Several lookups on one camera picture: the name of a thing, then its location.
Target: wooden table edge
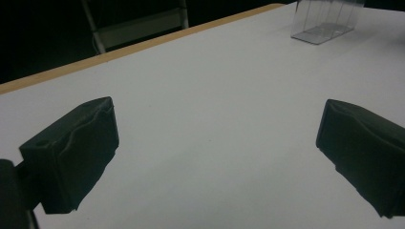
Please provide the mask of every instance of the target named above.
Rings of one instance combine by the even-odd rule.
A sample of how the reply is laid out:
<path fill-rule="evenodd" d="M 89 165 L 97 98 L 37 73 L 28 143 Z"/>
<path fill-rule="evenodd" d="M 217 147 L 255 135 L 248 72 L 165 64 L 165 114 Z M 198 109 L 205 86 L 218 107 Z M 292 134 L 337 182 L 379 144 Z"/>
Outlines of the wooden table edge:
<path fill-rule="evenodd" d="M 274 4 L 269 4 L 254 10 L 248 10 L 248 11 L 244 11 L 235 15 L 231 15 L 222 19 L 218 19 L 212 22 L 208 22 L 196 27 L 191 27 L 189 29 L 186 30 L 182 30 L 182 31 L 176 31 L 170 34 L 166 34 L 164 36 L 160 36 L 151 40 L 147 40 L 141 43 L 137 43 L 135 45 L 132 46 L 128 46 L 116 51 L 112 51 L 112 52 L 106 52 L 104 54 L 101 55 L 97 55 L 94 57 L 90 57 L 84 60 L 80 60 L 68 65 L 64 65 L 55 69 L 51 69 L 42 73 L 36 73 L 30 76 L 26 76 L 20 79 L 16 79 L 4 84 L 0 84 L 0 94 L 6 94 L 9 92 L 13 92 L 22 88 L 26 88 L 29 87 L 31 85 L 34 84 L 38 84 L 47 80 L 51 80 L 54 78 L 57 78 L 59 76 L 68 74 L 68 73 L 74 73 L 74 72 L 78 72 L 80 70 L 83 69 L 87 69 L 90 67 L 93 67 L 95 65 L 98 64 L 102 64 L 105 62 L 108 62 L 110 60 L 114 60 L 114 59 L 118 59 L 121 58 L 123 56 L 135 53 L 135 52 L 140 52 L 146 49 L 149 49 L 151 47 L 172 41 L 172 40 L 176 40 L 182 37 L 185 37 L 187 35 L 199 32 L 199 31 L 205 31 L 214 27 L 218 27 L 220 25 L 224 25 L 226 23 L 230 23 L 233 21 L 237 21 L 243 18 L 247 18 L 249 16 L 253 16 L 255 14 L 259 14 L 265 11 L 269 11 L 269 10 L 274 10 L 277 8 L 280 8 L 284 6 L 284 4 L 278 4 L 278 3 L 274 3 Z"/>

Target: transparent plastic box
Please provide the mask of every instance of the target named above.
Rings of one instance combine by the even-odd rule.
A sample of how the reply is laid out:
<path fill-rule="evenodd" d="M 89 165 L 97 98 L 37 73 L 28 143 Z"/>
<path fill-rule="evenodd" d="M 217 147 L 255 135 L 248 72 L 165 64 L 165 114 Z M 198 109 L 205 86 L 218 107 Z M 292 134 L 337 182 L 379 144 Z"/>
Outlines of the transparent plastic box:
<path fill-rule="evenodd" d="M 365 0 L 298 0 L 291 37 L 319 45 L 352 31 Z"/>

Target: table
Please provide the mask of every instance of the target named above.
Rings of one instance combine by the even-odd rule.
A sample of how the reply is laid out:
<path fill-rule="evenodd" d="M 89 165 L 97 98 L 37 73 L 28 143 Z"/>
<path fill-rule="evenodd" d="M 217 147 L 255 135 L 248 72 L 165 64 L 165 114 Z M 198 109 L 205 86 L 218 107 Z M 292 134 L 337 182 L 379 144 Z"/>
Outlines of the table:
<path fill-rule="evenodd" d="M 404 228 L 315 139 L 328 98 L 405 126 L 405 14 L 364 9 L 355 31 L 312 46 L 289 38 L 294 7 L 1 87 L 1 157 L 15 164 L 22 143 L 76 105 L 106 95 L 116 105 L 116 156 L 76 212 L 37 207 L 40 226 Z"/>

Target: dark floor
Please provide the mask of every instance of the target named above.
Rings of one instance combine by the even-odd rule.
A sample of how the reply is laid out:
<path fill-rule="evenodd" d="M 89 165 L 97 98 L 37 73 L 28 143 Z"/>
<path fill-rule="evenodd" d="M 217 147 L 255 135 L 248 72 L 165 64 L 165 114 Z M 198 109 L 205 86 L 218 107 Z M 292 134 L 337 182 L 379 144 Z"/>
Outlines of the dark floor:
<path fill-rule="evenodd" d="M 292 0 L 187 0 L 190 26 L 270 3 Z M 177 0 L 91 0 L 102 27 L 170 9 Z M 405 10 L 405 1 L 368 0 L 366 7 Z M 63 66 L 96 55 L 93 36 L 80 0 L 13 0 L 0 7 L 3 61 L 0 83 Z"/>

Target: brown edge trim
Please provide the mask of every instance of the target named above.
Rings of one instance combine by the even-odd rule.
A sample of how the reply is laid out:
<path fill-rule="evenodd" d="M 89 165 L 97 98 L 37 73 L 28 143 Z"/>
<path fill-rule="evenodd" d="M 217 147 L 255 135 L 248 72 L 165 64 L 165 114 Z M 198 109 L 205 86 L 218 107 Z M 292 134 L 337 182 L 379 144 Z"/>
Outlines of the brown edge trim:
<path fill-rule="evenodd" d="M 132 46 L 128 46 L 125 48 L 122 48 L 120 50 L 116 50 L 116 51 L 112 51 L 112 52 L 107 52 L 101 55 L 97 55 L 94 57 L 90 57 L 88 59 L 84 59 L 84 60 L 80 60 L 77 61 L 75 63 L 72 64 L 68 64 L 68 65 L 64 65 L 52 70 L 48 70 L 42 73 L 37 73 L 37 74 L 33 74 L 24 78 L 20 78 L 20 79 L 16 79 L 4 84 L 0 84 L 0 94 L 6 94 L 9 92 L 13 92 L 22 88 L 26 88 L 29 87 L 31 85 L 34 84 L 38 84 L 47 80 L 51 80 L 54 78 L 57 78 L 59 76 L 68 74 L 68 73 L 74 73 L 83 69 L 87 69 L 90 67 L 93 67 L 95 65 L 98 64 L 102 64 L 117 58 L 120 58 L 122 56 L 126 56 L 135 52 L 139 52 L 139 51 L 143 51 L 146 49 L 149 49 L 151 47 L 172 41 L 172 40 L 176 40 L 179 38 L 182 38 L 184 36 L 193 34 L 193 33 L 197 33 L 199 31 L 205 31 L 214 27 L 218 27 L 220 25 L 224 25 L 226 23 L 230 23 L 233 21 L 237 21 L 243 18 L 247 18 L 249 16 L 253 16 L 265 11 L 269 11 L 269 10 L 274 10 L 277 8 L 280 8 L 284 6 L 284 4 L 278 4 L 278 3 L 274 3 L 274 4 L 269 4 L 267 6 L 264 7 L 260 7 L 254 10 L 248 10 L 248 11 L 244 11 L 235 15 L 231 15 L 219 20 L 215 20 L 212 22 L 208 22 L 196 27 L 192 27 L 183 31 L 176 31 L 164 36 L 160 36 L 151 40 L 147 40 L 141 43 L 137 43 L 135 45 Z"/>

